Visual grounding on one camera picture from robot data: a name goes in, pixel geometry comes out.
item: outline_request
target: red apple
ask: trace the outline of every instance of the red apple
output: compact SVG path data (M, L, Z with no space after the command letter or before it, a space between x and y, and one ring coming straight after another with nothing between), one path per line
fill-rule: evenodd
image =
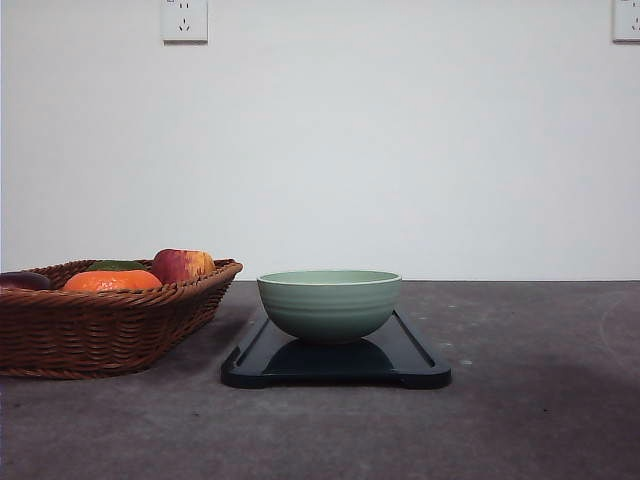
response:
M199 250L160 250L151 264L151 273L163 284L191 280L215 269L211 255Z

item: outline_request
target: eggplant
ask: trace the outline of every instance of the eggplant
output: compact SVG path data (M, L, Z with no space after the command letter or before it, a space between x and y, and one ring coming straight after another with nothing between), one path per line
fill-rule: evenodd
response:
M0 289L51 290L51 280L35 272L0 273Z

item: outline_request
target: green bowl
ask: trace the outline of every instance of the green bowl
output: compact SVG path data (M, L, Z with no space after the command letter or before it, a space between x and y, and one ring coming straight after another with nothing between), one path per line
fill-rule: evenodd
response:
M309 270L258 277L269 318L311 343L347 343L380 328L400 293L400 275L365 270Z

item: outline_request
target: plastic tray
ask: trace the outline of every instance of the plastic tray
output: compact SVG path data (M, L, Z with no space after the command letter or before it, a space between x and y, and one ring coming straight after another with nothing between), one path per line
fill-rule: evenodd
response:
M305 343L263 313L223 363L221 380L236 388L382 383L433 389L451 383L451 367L398 310L371 335L343 345Z

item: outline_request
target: white outlet cover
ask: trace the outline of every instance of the white outlet cover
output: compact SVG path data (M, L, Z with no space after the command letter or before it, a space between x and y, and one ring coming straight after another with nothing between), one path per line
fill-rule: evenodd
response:
M640 0L613 0L613 41L640 42Z
M162 40L206 42L209 39L208 0L160 0Z

